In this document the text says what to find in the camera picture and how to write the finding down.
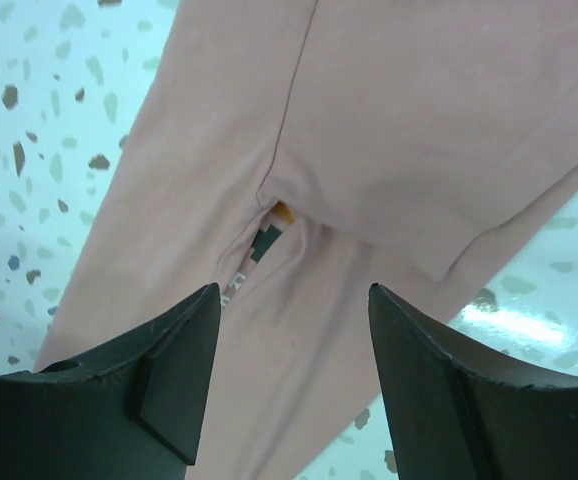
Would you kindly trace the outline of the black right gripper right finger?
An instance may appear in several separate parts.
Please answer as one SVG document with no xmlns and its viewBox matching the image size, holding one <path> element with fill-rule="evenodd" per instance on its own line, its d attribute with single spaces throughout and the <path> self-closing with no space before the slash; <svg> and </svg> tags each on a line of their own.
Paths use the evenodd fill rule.
<svg viewBox="0 0 578 480">
<path fill-rule="evenodd" d="M 578 479 L 578 377 L 516 359 L 369 291 L 371 339 L 403 479 Z"/>
</svg>

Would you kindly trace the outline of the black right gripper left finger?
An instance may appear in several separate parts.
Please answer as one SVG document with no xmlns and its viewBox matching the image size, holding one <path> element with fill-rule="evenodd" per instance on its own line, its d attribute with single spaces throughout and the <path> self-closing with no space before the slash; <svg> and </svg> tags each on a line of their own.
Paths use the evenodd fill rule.
<svg viewBox="0 0 578 480">
<path fill-rule="evenodd" d="M 181 479 L 197 459 L 220 326 L 202 287 L 40 372 L 0 376 L 0 480 Z"/>
</svg>

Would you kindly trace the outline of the pink printed t-shirt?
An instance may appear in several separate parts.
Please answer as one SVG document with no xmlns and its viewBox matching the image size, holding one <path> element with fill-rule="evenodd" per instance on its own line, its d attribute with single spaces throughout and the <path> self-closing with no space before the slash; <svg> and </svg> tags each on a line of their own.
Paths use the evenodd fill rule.
<svg viewBox="0 0 578 480">
<path fill-rule="evenodd" d="M 379 391 L 381 283 L 452 319 L 578 192 L 578 1 L 184 1 L 44 368 L 227 301 L 194 479 L 291 479 Z"/>
</svg>

